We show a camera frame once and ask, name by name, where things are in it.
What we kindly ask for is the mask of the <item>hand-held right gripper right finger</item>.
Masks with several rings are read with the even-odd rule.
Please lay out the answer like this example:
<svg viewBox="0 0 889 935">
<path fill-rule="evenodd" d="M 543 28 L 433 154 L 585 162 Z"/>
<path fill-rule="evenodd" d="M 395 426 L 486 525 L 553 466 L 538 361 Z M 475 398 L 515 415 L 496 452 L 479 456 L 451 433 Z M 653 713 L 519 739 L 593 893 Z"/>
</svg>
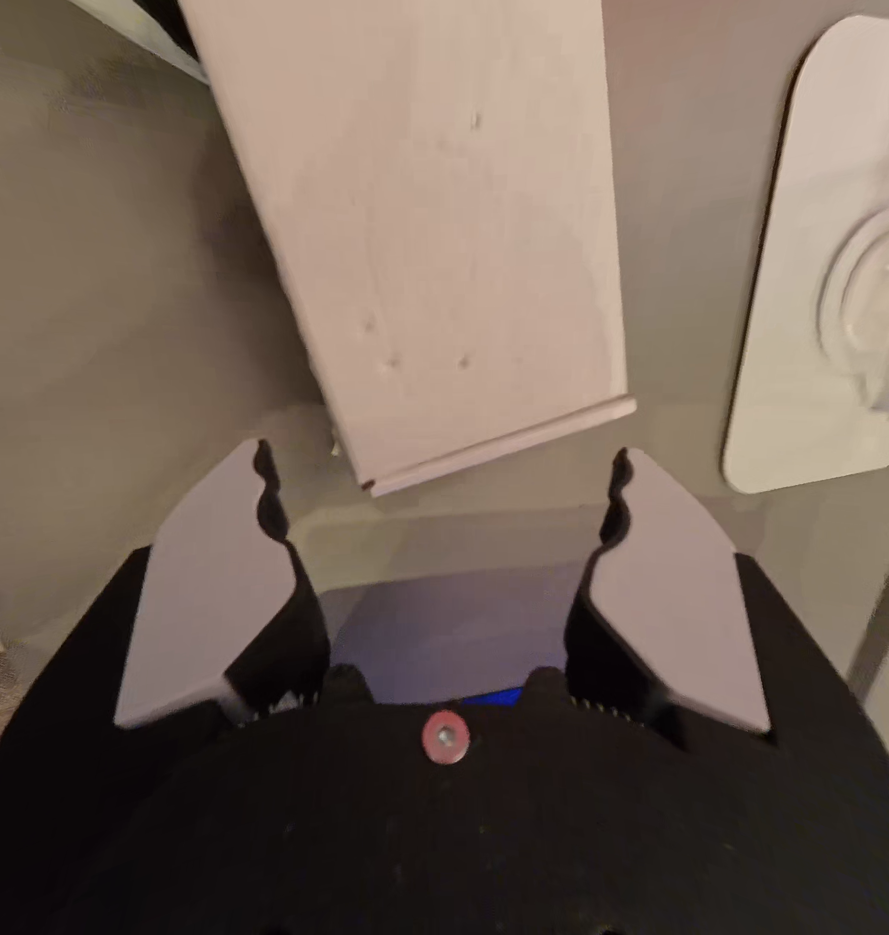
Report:
<svg viewBox="0 0 889 935">
<path fill-rule="evenodd" d="M 771 732 L 731 539 L 639 449 L 615 455 L 607 496 L 564 630 L 570 695 L 661 732 L 680 710 Z"/>
</svg>

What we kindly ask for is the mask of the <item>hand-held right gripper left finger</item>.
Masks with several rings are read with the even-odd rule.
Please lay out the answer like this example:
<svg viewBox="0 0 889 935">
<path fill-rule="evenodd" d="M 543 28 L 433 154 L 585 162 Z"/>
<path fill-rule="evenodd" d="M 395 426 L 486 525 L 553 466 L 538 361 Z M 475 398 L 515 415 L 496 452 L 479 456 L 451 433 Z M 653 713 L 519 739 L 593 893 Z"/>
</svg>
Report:
<svg viewBox="0 0 889 935">
<path fill-rule="evenodd" d="M 244 724 L 318 701 L 330 640 L 280 487 L 269 443 L 251 439 L 162 523 L 126 653 L 118 728 L 204 702 Z"/>
</svg>

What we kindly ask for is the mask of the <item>white cardboard box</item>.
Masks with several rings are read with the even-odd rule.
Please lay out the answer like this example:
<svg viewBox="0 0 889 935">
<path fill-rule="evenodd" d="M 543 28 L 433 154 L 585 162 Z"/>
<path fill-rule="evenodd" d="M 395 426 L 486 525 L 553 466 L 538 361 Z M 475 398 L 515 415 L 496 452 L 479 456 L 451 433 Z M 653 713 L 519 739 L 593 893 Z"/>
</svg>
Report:
<svg viewBox="0 0 889 935">
<path fill-rule="evenodd" d="M 180 7 L 358 485 L 636 411 L 602 2 Z"/>
</svg>

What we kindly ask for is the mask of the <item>white mounting plate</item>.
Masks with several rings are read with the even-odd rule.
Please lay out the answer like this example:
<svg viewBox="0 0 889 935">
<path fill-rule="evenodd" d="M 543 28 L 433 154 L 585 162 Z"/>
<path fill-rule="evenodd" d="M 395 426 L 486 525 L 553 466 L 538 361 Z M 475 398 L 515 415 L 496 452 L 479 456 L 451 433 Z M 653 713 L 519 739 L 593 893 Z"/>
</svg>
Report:
<svg viewBox="0 0 889 935">
<path fill-rule="evenodd" d="M 817 342 L 836 251 L 889 205 L 889 19 L 855 15 L 794 79 L 723 446 L 731 487 L 756 494 L 889 466 L 889 419 L 866 410 Z"/>
</svg>

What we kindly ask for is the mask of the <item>clear plastic mount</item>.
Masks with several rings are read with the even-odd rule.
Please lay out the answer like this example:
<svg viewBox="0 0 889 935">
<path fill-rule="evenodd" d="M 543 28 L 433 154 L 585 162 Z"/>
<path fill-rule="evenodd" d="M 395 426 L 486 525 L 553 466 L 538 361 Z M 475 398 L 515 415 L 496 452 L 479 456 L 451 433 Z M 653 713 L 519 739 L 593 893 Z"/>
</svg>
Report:
<svg viewBox="0 0 889 935">
<path fill-rule="evenodd" d="M 833 257 L 816 303 L 817 342 L 859 403 L 889 419 L 889 205 Z"/>
</svg>

